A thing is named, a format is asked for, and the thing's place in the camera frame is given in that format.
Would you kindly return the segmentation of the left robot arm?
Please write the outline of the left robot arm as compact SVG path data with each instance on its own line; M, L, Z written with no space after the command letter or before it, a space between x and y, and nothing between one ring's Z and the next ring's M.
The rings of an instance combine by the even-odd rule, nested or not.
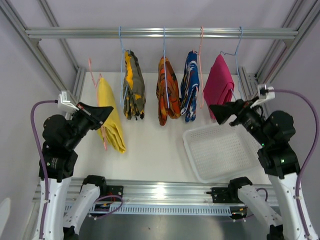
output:
M89 175L80 194L68 212L66 198L78 159L75 148L89 131L98 130L113 112L112 106L95 107L77 103L71 119L61 114L48 117L43 123L40 143L35 127L36 103L30 113L31 127L39 151L40 206L35 240L77 240L86 215L93 203L107 197L103 176Z

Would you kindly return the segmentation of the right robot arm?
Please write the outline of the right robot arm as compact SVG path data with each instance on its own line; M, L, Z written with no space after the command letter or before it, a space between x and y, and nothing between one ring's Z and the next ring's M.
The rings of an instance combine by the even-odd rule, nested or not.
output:
M241 201L250 209L259 223L268 230L268 240L319 239L298 182L303 170L289 144L296 133L293 117L277 110L264 118L261 106L241 99L222 105L211 104L209 109L220 125L234 115L236 118L230 122L230 126L243 126L260 144L258 161L272 184L280 214L259 196L247 177L230 180L228 198L233 202Z

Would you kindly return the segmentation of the light blue hanger camo trousers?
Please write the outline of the light blue hanger camo trousers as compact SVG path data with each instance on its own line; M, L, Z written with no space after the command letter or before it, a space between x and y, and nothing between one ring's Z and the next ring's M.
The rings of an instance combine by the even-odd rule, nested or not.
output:
M120 105L123 107L125 105L125 96L124 94L127 93L128 88L125 89L124 91L124 80L125 80L125 52L127 51L124 47L123 40L122 40L122 27L118 27L118 37L119 37L119 42L120 42L120 47L121 47L121 60L120 60Z

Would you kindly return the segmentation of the grey yellow camouflage trousers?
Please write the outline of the grey yellow camouflage trousers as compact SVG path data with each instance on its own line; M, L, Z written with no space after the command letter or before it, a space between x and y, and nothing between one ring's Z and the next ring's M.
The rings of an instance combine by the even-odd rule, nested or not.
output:
M145 117L145 82L138 58L132 50L124 53L125 77L123 83L123 113L127 120Z

